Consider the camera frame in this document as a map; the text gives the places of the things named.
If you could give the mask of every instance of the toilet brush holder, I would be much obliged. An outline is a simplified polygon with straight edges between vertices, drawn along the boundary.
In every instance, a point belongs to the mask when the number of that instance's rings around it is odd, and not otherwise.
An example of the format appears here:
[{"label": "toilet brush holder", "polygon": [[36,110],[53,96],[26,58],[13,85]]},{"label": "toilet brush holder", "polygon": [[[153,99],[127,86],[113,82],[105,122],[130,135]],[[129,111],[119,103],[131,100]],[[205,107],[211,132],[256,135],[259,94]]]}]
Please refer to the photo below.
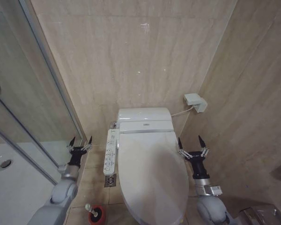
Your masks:
[{"label": "toilet brush holder", "polygon": [[106,220],[105,208],[100,205],[90,204],[85,205],[85,209],[89,211],[89,224],[91,225],[104,225]]}]

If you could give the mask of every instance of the bidet seat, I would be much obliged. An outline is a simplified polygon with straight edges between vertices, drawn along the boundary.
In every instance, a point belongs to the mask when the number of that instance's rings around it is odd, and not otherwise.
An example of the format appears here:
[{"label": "bidet seat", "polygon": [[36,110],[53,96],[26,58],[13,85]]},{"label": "bidet seat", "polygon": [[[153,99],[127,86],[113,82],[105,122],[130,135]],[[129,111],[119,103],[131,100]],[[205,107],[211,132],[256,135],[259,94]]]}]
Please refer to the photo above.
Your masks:
[{"label": "bidet seat", "polygon": [[118,175],[123,198],[142,225],[177,225],[186,210],[189,184],[185,163],[178,154],[175,133],[166,131],[119,135]]}]

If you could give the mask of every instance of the gray robot arm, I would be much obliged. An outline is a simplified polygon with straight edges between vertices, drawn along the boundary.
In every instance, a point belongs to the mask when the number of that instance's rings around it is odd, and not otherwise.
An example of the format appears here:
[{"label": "gray robot arm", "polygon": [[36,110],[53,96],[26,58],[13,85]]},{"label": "gray robot arm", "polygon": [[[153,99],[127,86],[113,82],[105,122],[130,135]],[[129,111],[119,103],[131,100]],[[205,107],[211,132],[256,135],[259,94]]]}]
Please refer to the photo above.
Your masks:
[{"label": "gray robot arm", "polygon": [[211,185],[203,161],[209,152],[202,138],[199,136],[201,151],[185,152],[180,138],[178,139],[179,153],[192,165],[195,189],[198,195],[197,210],[207,225],[237,225],[237,222],[228,213],[224,203],[217,197],[222,194],[219,185]]},{"label": "gray robot arm", "polygon": [[63,225],[67,209],[77,195],[76,181],[79,175],[81,157],[91,149],[92,137],[85,147],[73,147],[74,141],[75,138],[69,145],[69,151],[72,154],[71,161],[67,165],[59,167],[60,182],[54,186],[48,201],[36,211],[28,225]]}]

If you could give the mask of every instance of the shower drain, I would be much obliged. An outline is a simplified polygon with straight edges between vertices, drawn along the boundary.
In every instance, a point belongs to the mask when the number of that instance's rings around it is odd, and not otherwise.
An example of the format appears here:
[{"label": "shower drain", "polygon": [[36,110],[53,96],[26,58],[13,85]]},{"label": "shower drain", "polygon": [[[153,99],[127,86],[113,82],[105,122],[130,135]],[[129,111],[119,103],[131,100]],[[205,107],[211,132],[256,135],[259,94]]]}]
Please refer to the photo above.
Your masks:
[{"label": "shower drain", "polygon": [[7,169],[11,164],[12,164],[12,160],[11,159],[8,159],[8,160],[5,160],[3,161],[1,164],[0,164],[0,170],[5,170]]},{"label": "shower drain", "polygon": [[117,174],[111,176],[105,176],[105,184],[104,187],[114,187],[117,185]]}]

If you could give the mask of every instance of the white cable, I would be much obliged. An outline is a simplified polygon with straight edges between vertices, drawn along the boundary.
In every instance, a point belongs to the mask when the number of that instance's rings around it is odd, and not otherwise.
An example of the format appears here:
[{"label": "white cable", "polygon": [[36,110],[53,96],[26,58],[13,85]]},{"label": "white cable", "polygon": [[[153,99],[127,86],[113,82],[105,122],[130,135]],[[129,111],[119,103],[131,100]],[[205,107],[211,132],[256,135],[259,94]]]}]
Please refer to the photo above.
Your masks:
[{"label": "white cable", "polygon": [[179,114],[182,114],[182,113],[185,113],[185,112],[187,112],[187,111],[190,111],[190,110],[192,110],[194,108],[194,105],[192,106],[192,107],[190,107],[189,109],[187,109],[187,110],[184,110],[184,111],[182,111],[182,112],[178,112],[178,113],[176,113],[176,114],[172,114],[171,116],[177,116],[177,115],[179,115]]}]

